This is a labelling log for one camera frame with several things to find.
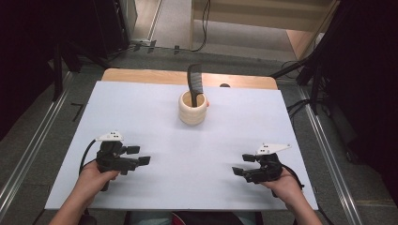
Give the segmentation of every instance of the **right hand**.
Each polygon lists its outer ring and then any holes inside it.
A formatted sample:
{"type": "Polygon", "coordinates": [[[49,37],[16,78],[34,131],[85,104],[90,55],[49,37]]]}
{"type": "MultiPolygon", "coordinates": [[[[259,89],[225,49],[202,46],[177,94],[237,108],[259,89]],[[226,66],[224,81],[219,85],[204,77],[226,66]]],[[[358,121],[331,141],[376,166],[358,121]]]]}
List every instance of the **right hand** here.
{"type": "Polygon", "coordinates": [[[297,201],[306,201],[295,177],[285,168],[276,181],[262,182],[261,185],[270,188],[286,205],[294,205],[297,201]]]}
{"type": "Polygon", "coordinates": [[[100,172],[99,165],[94,160],[83,167],[70,195],[78,196],[76,199],[84,201],[84,205],[87,207],[104,185],[110,180],[115,180],[119,174],[120,171],[100,172]]]}

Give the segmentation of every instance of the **cable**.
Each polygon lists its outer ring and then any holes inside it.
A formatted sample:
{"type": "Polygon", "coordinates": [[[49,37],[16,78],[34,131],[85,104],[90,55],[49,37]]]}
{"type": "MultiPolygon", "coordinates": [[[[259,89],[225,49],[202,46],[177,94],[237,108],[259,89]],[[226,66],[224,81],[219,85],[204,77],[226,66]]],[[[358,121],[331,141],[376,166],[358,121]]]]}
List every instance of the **cable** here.
{"type": "MultiPolygon", "coordinates": [[[[106,60],[105,62],[106,62],[106,63],[110,63],[110,62],[114,61],[117,57],[120,56],[121,53],[122,53],[122,51],[121,51],[121,52],[114,52],[114,53],[108,54],[108,55],[113,55],[113,54],[114,54],[115,56],[113,56],[112,58],[106,60]]],[[[92,61],[89,61],[89,62],[88,62],[88,61],[85,61],[84,59],[86,59],[86,57],[81,57],[81,58],[79,58],[79,60],[82,62],[83,65],[93,65],[93,64],[96,64],[96,63],[94,63],[94,62],[92,62],[92,61]]]]}
{"type": "Polygon", "coordinates": [[[41,212],[38,214],[38,216],[36,217],[35,221],[33,221],[32,225],[36,225],[36,223],[38,223],[38,220],[41,218],[41,216],[43,215],[44,211],[46,211],[46,209],[42,209],[41,212]]]}
{"type": "Polygon", "coordinates": [[[202,29],[203,29],[203,35],[204,35],[203,42],[202,42],[202,45],[198,49],[192,50],[192,52],[199,52],[206,46],[206,42],[207,42],[207,23],[208,23],[208,15],[209,14],[210,14],[210,0],[207,0],[205,9],[203,10],[203,15],[202,15],[202,29]]]}
{"type": "Polygon", "coordinates": [[[293,71],[293,70],[296,70],[298,73],[301,73],[301,72],[299,71],[299,68],[300,68],[300,67],[304,67],[304,68],[311,69],[310,67],[305,67],[305,64],[306,64],[307,61],[309,60],[310,56],[312,56],[313,53],[315,52],[315,49],[316,49],[316,39],[317,39],[317,37],[314,37],[314,48],[313,48],[313,51],[309,54],[309,56],[307,56],[307,57],[304,58],[304,59],[298,60],[298,61],[287,61],[287,62],[284,62],[284,63],[282,64],[282,66],[281,66],[281,70],[280,70],[280,71],[277,71],[277,72],[275,72],[275,73],[273,73],[273,74],[271,74],[271,75],[269,75],[269,77],[272,77],[272,78],[274,78],[274,79],[278,79],[278,78],[280,78],[280,77],[282,77],[282,76],[286,76],[286,77],[289,78],[289,79],[293,79],[293,78],[287,76],[286,74],[289,73],[289,72],[291,72],[291,71],[293,71]],[[295,62],[296,65],[289,66],[289,67],[291,67],[291,68],[288,67],[287,69],[283,69],[283,66],[284,66],[286,63],[291,63],[291,62],[295,62]]]}
{"type": "Polygon", "coordinates": [[[319,205],[318,202],[316,202],[316,204],[318,205],[318,211],[319,213],[322,214],[322,216],[325,218],[325,220],[328,222],[329,225],[334,225],[333,222],[328,218],[328,216],[326,215],[325,211],[321,208],[321,206],[319,205]]]}
{"type": "Polygon", "coordinates": [[[284,164],[282,164],[282,167],[284,167],[287,171],[290,172],[290,174],[293,175],[293,177],[295,177],[296,181],[298,182],[298,186],[299,186],[300,189],[304,188],[304,186],[303,186],[303,185],[301,184],[301,182],[299,181],[298,175],[295,173],[295,171],[293,171],[293,169],[291,169],[290,167],[288,167],[288,166],[286,166],[286,165],[284,165],[284,164]]]}
{"type": "Polygon", "coordinates": [[[93,141],[91,141],[91,143],[87,146],[87,148],[84,151],[83,157],[82,157],[82,161],[80,163],[80,168],[79,168],[79,174],[82,172],[83,167],[84,167],[84,161],[85,161],[85,157],[87,156],[88,150],[90,150],[91,146],[96,142],[96,140],[94,139],[93,141]]]}
{"type": "MultiPolygon", "coordinates": [[[[298,63],[300,66],[303,66],[299,61],[297,60],[291,60],[291,61],[286,61],[281,65],[281,69],[283,69],[284,65],[286,65],[287,63],[298,63]]],[[[287,77],[288,79],[294,79],[292,77],[287,76],[287,73],[284,74],[285,77],[287,77]]]]}
{"type": "Polygon", "coordinates": [[[306,106],[307,104],[321,104],[321,105],[326,105],[325,101],[323,98],[317,99],[315,102],[312,102],[310,99],[303,99],[300,100],[298,102],[296,102],[295,104],[286,107],[287,109],[287,113],[289,114],[289,118],[290,118],[290,122],[292,124],[293,127],[293,131],[296,133],[296,127],[295,127],[295,115],[300,112],[302,109],[304,109],[304,106],[306,106]]]}
{"type": "MultiPolygon", "coordinates": [[[[134,49],[135,46],[137,46],[137,44],[130,45],[127,49],[122,50],[122,51],[117,52],[117,53],[123,53],[123,52],[130,51],[130,50],[134,49]]],[[[174,48],[168,48],[168,47],[156,47],[156,46],[152,46],[151,47],[151,46],[145,46],[145,45],[141,45],[140,48],[162,49],[162,50],[170,50],[170,51],[175,51],[176,50],[174,48]]],[[[191,52],[191,50],[186,50],[186,49],[178,49],[178,50],[182,51],[182,52],[191,52]]]]}

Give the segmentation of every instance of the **hand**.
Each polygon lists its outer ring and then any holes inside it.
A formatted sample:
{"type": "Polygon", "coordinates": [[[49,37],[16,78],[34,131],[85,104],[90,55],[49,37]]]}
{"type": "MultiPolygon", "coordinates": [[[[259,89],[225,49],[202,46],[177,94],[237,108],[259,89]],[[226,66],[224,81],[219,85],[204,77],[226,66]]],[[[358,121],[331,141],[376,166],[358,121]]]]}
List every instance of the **hand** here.
{"type": "Polygon", "coordinates": [[[106,182],[115,180],[119,173],[118,171],[101,173],[96,161],[88,163],[80,173],[73,191],[62,204],[50,224],[78,224],[85,208],[93,202],[94,197],[100,192],[106,182]]]}
{"type": "Polygon", "coordinates": [[[295,216],[298,224],[319,225],[322,224],[313,208],[305,199],[296,178],[285,168],[281,177],[276,181],[261,183],[273,192],[286,204],[295,216]]]}
{"type": "Polygon", "coordinates": [[[115,180],[120,174],[119,171],[108,171],[101,173],[98,169],[98,163],[92,161],[85,165],[79,175],[73,191],[70,195],[76,195],[77,198],[84,201],[85,207],[91,204],[94,197],[105,186],[106,182],[115,180]]]}
{"type": "Polygon", "coordinates": [[[305,200],[296,178],[285,168],[281,177],[276,181],[262,182],[263,186],[270,188],[286,205],[292,205],[296,201],[305,200]]]}

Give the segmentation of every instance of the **black cable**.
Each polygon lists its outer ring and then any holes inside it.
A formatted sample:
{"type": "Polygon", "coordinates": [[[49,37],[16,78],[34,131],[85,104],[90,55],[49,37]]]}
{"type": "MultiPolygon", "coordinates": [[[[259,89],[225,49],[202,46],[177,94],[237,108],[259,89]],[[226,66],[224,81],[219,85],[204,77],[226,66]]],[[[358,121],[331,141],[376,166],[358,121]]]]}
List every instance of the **black cable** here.
{"type": "Polygon", "coordinates": [[[325,220],[328,222],[329,225],[334,225],[334,223],[328,218],[328,216],[326,216],[325,211],[321,208],[321,206],[319,205],[319,203],[316,203],[318,205],[318,211],[319,213],[322,214],[322,216],[325,218],[325,220]]]}
{"type": "Polygon", "coordinates": [[[91,162],[94,161],[94,160],[97,160],[97,158],[94,158],[94,159],[92,159],[92,160],[86,162],[85,165],[82,167],[82,170],[83,170],[83,168],[84,168],[87,164],[91,163],[91,162]]]}
{"type": "Polygon", "coordinates": [[[202,15],[202,29],[203,29],[203,35],[204,35],[203,42],[202,42],[202,45],[198,49],[192,50],[192,52],[199,52],[206,46],[206,42],[207,42],[207,23],[208,23],[208,15],[209,14],[210,14],[210,0],[207,0],[205,9],[203,10],[203,15],[202,15]]]}
{"type": "Polygon", "coordinates": [[[296,174],[296,172],[293,171],[293,169],[291,169],[290,167],[288,167],[288,166],[286,166],[286,165],[284,165],[284,164],[282,164],[282,166],[283,166],[287,171],[289,171],[290,174],[293,175],[293,177],[295,177],[296,181],[298,182],[299,188],[300,188],[300,189],[304,188],[304,186],[303,186],[303,185],[301,184],[301,182],[299,181],[299,177],[298,177],[298,175],[296,174]]]}
{"type": "MultiPolygon", "coordinates": [[[[286,61],[286,62],[284,62],[284,63],[281,65],[281,69],[283,69],[284,65],[286,65],[286,64],[288,64],[288,63],[298,63],[299,65],[303,66],[299,61],[297,61],[297,60],[291,60],[291,61],[286,61]]],[[[284,76],[287,77],[288,79],[295,79],[295,78],[292,78],[292,77],[287,76],[287,73],[284,74],[284,76]]]]}
{"type": "Polygon", "coordinates": [[[290,119],[293,118],[298,112],[300,112],[307,104],[309,104],[310,101],[306,101],[304,103],[302,103],[294,112],[292,112],[290,114],[290,119]]]}
{"type": "MultiPolygon", "coordinates": [[[[127,52],[127,51],[130,51],[130,50],[133,50],[133,49],[135,49],[135,46],[137,46],[137,45],[138,44],[130,45],[127,49],[122,50],[122,51],[117,52],[117,53],[123,53],[123,52],[127,52]]],[[[145,45],[141,45],[140,48],[162,49],[162,50],[170,50],[170,51],[175,51],[176,50],[174,48],[168,48],[168,47],[156,47],[156,46],[145,46],[145,45]]],[[[178,50],[181,51],[181,52],[191,52],[191,50],[186,50],[186,49],[178,49],[178,50]]]]}
{"type": "Polygon", "coordinates": [[[309,101],[309,99],[300,100],[300,101],[296,102],[295,104],[286,107],[287,112],[290,113],[290,111],[293,110],[296,106],[298,106],[299,104],[304,103],[304,102],[306,102],[306,101],[309,101]]]}
{"type": "Polygon", "coordinates": [[[295,117],[290,118],[290,123],[292,124],[293,132],[296,135],[295,117]]]}
{"type": "Polygon", "coordinates": [[[96,142],[96,140],[94,139],[93,141],[91,141],[91,143],[87,146],[87,148],[84,151],[83,157],[82,157],[82,162],[80,163],[80,168],[79,168],[79,174],[82,172],[83,167],[84,167],[84,161],[85,161],[85,157],[87,156],[88,150],[90,150],[91,146],[96,142]]]}
{"type": "Polygon", "coordinates": [[[35,221],[33,221],[32,225],[35,225],[36,223],[38,223],[38,220],[41,218],[41,216],[43,215],[44,211],[46,211],[46,209],[42,209],[40,214],[38,214],[38,216],[36,217],[35,221]]]}
{"type": "MultiPolygon", "coordinates": [[[[112,58],[106,60],[105,63],[110,63],[110,62],[114,61],[117,57],[120,56],[120,54],[121,54],[122,52],[123,52],[123,51],[110,53],[109,55],[113,55],[113,54],[114,54],[115,56],[113,56],[112,58]]],[[[94,62],[92,62],[92,61],[88,62],[88,61],[82,60],[82,58],[79,59],[79,60],[82,62],[83,65],[93,65],[93,64],[96,64],[96,63],[94,63],[94,62]]]]}

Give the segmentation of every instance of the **controller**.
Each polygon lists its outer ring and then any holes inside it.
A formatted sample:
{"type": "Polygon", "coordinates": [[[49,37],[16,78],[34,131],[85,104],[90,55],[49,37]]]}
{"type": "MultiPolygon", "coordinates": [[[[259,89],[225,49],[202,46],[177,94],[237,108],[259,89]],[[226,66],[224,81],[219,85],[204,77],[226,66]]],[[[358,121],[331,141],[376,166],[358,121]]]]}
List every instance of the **controller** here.
{"type": "MultiPolygon", "coordinates": [[[[118,134],[110,134],[111,136],[103,136],[102,139],[114,140],[122,139],[118,134]]],[[[137,154],[140,152],[140,146],[123,146],[121,141],[104,141],[100,145],[97,152],[96,161],[99,164],[101,173],[108,171],[120,171],[120,174],[127,175],[128,171],[135,171],[139,166],[149,164],[150,157],[127,158],[121,157],[123,154],[137,154]]],[[[101,191],[108,190],[109,181],[105,184],[101,191]]]]}
{"type": "Polygon", "coordinates": [[[283,165],[276,153],[271,155],[242,155],[244,161],[259,162],[260,169],[244,171],[241,168],[233,167],[235,175],[243,176],[248,183],[259,184],[260,182],[275,181],[281,176],[283,165]]]}
{"type": "Polygon", "coordinates": [[[123,141],[123,136],[119,131],[115,130],[99,136],[98,138],[96,138],[96,142],[98,141],[103,141],[103,142],[123,141]]]}
{"type": "Polygon", "coordinates": [[[255,170],[245,171],[241,168],[232,167],[234,174],[237,176],[243,176],[248,183],[259,184],[260,182],[275,181],[281,177],[284,166],[276,155],[276,152],[290,148],[290,144],[277,144],[277,143],[263,143],[255,155],[244,154],[242,155],[244,161],[260,163],[260,168],[255,170]]]}

